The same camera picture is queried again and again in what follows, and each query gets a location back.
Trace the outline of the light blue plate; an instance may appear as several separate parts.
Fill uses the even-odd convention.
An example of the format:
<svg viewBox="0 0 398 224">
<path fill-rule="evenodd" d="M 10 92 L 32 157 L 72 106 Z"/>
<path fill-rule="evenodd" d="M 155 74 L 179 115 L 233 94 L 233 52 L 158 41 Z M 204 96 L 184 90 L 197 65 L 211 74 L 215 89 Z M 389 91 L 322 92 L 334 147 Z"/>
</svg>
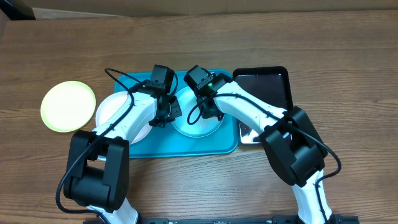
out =
<svg viewBox="0 0 398 224">
<path fill-rule="evenodd" d="M 179 90 L 176 97 L 182 115 L 176 118 L 172 124 L 181 134 L 191 138 L 201 138 L 210 135 L 221 126 L 221 121 L 218 121 L 217 118 L 203 119 L 202 117 L 200 117 L 195 124 L 189 125 L 187 123 L 187 117 L 191 109 L 196 105 L 197 98 L 193 91 L 187 86 Z"/>
</svg>

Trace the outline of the pink plate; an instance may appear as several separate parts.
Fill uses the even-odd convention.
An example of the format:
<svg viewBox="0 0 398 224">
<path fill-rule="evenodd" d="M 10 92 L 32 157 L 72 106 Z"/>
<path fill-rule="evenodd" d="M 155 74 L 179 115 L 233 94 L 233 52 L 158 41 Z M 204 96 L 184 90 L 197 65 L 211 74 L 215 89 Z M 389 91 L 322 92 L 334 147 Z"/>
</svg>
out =
<svg viewBox="0 0 398 224">
<path fill-rule="evenodd" d="M 122 107 L 122 105 L 127 100 L 128 93 L 126 91 L 120 91 L 117 93 L 113 93 L 112 95 L 105 98 L 101 104 L 99 105 L 96 116 L 95 116 L 95 124 L 96 127 L 101 126 L 104 124 L 110 117 L 112 117 L 117 110 Z M 147 123 L 137 134 L 131 144 L 137 143 L 140 140 L 144 139 L 149 132 L 151 131 L 152 127 Z"/>
</svg>

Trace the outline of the yellow plate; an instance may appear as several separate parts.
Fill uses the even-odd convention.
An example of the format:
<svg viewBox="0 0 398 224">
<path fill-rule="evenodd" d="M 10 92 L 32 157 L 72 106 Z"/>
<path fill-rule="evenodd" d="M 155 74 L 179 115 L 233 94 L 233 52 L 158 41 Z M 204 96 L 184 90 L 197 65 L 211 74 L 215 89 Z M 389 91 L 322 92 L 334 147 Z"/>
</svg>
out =
<svg viewBox="0 0 398 224">
<path fill-rule="evenodd" d="M 44 96 L 40 115 L 52 131 L 67 133 L 83 127 L 93 116 L 96 97 L 93 90 L 78 81 L 61 82 Z"/>
</svg>

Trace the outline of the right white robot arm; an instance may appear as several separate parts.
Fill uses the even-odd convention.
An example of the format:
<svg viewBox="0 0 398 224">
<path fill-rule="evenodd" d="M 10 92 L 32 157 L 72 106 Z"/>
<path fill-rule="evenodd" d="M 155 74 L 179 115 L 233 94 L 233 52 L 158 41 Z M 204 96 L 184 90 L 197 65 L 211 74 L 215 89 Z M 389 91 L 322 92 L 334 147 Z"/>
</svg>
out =
<svg viewBox="0 0 398 224">
<path fill-rule="evenodd" d="M 224 74 L 185 77 L 185 82 L 205 119 L 229 114 L 258 133 L 272 169 L 293 188 L 302 223 L 332 222 L 323 180 L 327 178 L 324 159 L 334 152 L 304 110 L 270 105 Z"/>
</svg>

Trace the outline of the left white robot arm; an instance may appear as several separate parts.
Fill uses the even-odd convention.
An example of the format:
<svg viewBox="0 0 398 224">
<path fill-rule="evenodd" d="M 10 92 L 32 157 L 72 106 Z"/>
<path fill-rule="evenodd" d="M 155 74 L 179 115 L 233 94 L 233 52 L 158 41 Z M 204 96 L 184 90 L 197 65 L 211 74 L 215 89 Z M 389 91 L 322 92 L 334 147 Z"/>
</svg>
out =
<svg viewBox="0 0 398 224">
<path fill-rule="evenodd" d="M 94 213 L 103 223 L 137 223 L 139 213 L 126 198 L 129 147 L 145 125 L 164 126 L 181 114 L 176 96 L 128 93 L 105 123 L 72 136 L 56 202 L 64 195 L 82 207 L 79 213 Z"/>
</svg>

